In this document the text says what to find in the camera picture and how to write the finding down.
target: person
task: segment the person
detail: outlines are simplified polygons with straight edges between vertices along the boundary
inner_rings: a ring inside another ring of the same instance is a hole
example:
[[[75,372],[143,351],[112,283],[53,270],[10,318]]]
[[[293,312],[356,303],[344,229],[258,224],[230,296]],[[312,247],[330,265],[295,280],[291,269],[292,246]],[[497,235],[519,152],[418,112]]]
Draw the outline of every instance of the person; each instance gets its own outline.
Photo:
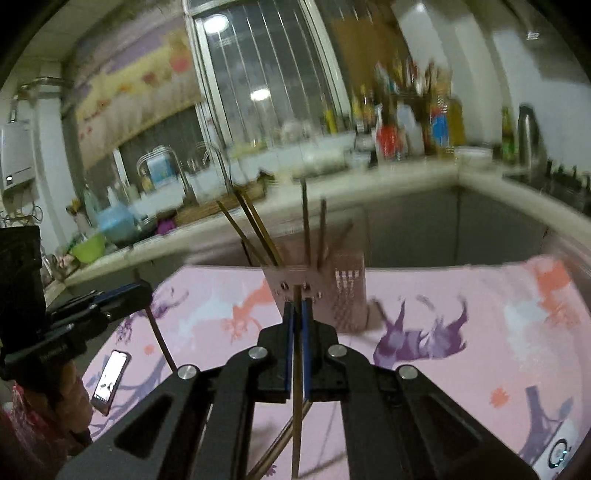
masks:
[[[4,428],[0,434],[4,437],[13,435],[18,441],[15,447],[20,448],[22,459],[6,460],[11,454],[6,449],[0,453],[0,459],[12,463],[9,468],[15,472],[13,475],[20,475],[23,480],[28,480],[31,472],[35,475],[31,478],[55,478],[69,457],[77,455],[91,443],[88,426],[93,408],[72,361],[61,369],[59,393],[61,399],[52,406],[43,393],[18,383],[13,388],[12,409],[4,414]],[[17,454],[14,448],[12,450],[13,456]],[[22,460],[26,464],[24,467],[19,465]]]

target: silver kettle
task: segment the silver kettle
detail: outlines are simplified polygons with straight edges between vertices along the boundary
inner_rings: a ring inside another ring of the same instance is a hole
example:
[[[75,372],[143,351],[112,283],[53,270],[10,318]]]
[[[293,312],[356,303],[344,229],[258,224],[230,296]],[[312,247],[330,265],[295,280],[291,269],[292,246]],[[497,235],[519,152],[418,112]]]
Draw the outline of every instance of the silver kettle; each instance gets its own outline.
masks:
[[[534,108],[526,103],[519,106],[517,137],[519,141],[519,164],[527,167],[531,173],[542,168],[545,159],[542,158],[544,154],[540,128],[535,119]]]

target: phone screen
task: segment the phone screen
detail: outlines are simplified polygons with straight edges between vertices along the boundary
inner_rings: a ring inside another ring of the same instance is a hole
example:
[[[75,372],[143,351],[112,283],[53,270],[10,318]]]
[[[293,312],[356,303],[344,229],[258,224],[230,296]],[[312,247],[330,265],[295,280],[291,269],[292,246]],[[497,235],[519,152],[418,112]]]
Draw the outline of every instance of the phone screen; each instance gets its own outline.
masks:
[[[128,356],[126,353],[113,351],[109,357],[109,361],[105,365],[103,374],[100,376],[94,397],[98,398],[103,403],[107,403],[111,399],[111,395],[114,393],[117,386],[117,380],[125,367],[127,359]]]

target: orange splatter pattern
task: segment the orange splatter pattern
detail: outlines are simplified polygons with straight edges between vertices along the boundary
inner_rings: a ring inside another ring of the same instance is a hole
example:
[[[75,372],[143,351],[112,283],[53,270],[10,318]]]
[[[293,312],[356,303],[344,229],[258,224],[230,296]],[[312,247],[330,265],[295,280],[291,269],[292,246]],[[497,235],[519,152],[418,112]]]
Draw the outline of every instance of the orange splatter pattern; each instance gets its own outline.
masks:
[[[509,398],[509,394],[502,387],[499,387],[491,393],[491,405],[495,408],[504,407],[507,405]]]
[[[554,326],[563,325],[568,328],[578,325],[579,315],[570,305],[564,290],[571,282],[564,264],[553,261],[551,268],[546,269],[541,264],[542,262],[535,263],[533,270],[542,296],[539,305],[548,312],[547,321]]]
[[[263,280],[260,288],[253,291],[242,303],[241,306],[234,305],[232,307],[232,318],[222,320],[222,329],[230,332],[230,343],[234,340],[240,340],[248,331],[248,326],[252,323],[260,332],[261,324],[256,318],[251,316],[252,309],[257,305],[266,305],[268,303],[275,303],[273,295],[269,289],[266,280]]]

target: green bowl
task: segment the green bowl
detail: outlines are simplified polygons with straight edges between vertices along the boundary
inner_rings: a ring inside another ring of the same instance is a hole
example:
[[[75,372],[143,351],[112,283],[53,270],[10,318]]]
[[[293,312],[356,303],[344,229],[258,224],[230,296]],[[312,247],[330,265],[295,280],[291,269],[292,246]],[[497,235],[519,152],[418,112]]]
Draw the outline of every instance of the green bowl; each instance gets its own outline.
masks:
[[[105,237],[102,233],[91,236],[86,242],[72,248],[74,255],[82,263],[89,264],[105,254]]]

